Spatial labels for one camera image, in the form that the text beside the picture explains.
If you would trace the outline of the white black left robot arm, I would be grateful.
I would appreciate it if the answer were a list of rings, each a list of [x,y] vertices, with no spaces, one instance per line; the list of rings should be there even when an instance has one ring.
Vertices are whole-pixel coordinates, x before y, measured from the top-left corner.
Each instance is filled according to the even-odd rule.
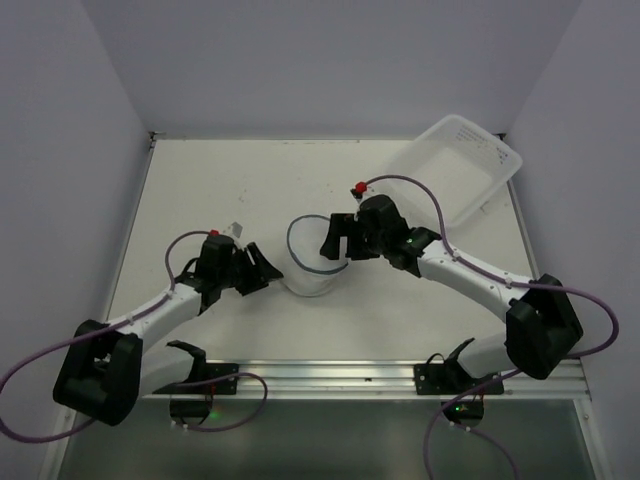
[[[225,290],[247,296],[283,277],[255,243],[241,247],[230,236],[210,232],[199,255],[169,276],[168,289],[158,297],[115,320],[79,325],[53,387],[54,401],[116,426],[140,397],[157,390],[211,393],[208,383],[216,376],[203,349],[173,340],[163,360],[150,362],[145,354],[205,313]]]

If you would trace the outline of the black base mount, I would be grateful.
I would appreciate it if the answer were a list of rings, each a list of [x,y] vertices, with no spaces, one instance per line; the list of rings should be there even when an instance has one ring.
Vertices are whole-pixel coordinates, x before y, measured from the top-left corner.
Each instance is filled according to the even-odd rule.
[[[447,357],[441,353],[432,354],[426,361],[413,366],[413,381],[417,395],[459,395],[467,390],[492,380],[498,375],[490,373],[480,378],[471,377],[459,364],[459,354],[471,344],[470,338],[456,347]],[[476,427],[485,414],[484,395],[501,395],[504,393],[502,382],[478,390],[470,399],[463,399],[447,407],[443,415],[456,425]]]
[[[141,395],[169,395],[169,415],[179,423],[201,425],[213,412],[214,396],[234,395],[237,363],[209,362],[207,353],[190,343],[173,340],[145,355]]]

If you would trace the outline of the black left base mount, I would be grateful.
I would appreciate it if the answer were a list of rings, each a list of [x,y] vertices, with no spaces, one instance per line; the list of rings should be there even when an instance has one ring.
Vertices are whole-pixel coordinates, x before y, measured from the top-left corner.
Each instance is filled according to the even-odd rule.
[[[237,363],[209,362],[207,353],[190,343],[173,340],[145,355],[141,395],[169,395],[169,415],[179,423],[201,425],[213,412],[214,396],[234,395]]]

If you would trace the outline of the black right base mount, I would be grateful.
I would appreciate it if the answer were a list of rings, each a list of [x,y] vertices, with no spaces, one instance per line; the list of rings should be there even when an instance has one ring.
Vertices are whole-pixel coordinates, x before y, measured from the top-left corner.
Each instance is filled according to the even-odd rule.
[[[413,366],[413,381],[417,395],[459,395],[467,390],[492,380],[498,375],[490,373],[480,378],[471,377],[459,364],[459,354],[471,344],[470,338],[456,347],[447,357],[441,353],[432,354],[426,361]],[[456,425],[476,427],[485,414],[484,395],[501,395],[504,393],[502,382],[478,390],[470,399],[463,399],[447,407],[443,415]]]

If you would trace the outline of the white mesh laundry bag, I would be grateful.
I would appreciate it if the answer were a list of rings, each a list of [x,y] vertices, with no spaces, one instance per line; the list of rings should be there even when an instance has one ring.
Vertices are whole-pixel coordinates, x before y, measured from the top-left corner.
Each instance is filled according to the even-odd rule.
[[[337,260],[320,254],[329,226],[328,217],[306,214],[293,219],[287,228],[283,282],[295,295],[318,297],[328,293],[348,268],[349,262],[342,251]]]

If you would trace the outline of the white plastic basket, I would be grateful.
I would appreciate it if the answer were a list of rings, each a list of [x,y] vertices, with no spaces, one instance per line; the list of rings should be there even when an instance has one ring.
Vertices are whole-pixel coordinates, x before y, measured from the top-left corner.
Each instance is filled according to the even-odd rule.
[[[521,156],[497,136],[448,115],[396,153],[386,174],[410,177],[436,197],[446,229],[467,221],[522,167]]]

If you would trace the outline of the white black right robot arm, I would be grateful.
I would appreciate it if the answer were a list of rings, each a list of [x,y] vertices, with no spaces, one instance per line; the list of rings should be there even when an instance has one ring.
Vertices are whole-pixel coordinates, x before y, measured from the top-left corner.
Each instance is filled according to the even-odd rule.
[[[473,270],[457,251],[447,250],[440,234],[409,226],[386,195],[363,200],[355,213],[332,214],[320,254],[329,260],[383,257],[392,267],[449,287],[493,313],[503,333],[468,339],[444,360],[438,375],[455,386],[511,369],[543,380],[583,335],[555,277],[498,275],[488,264]]]

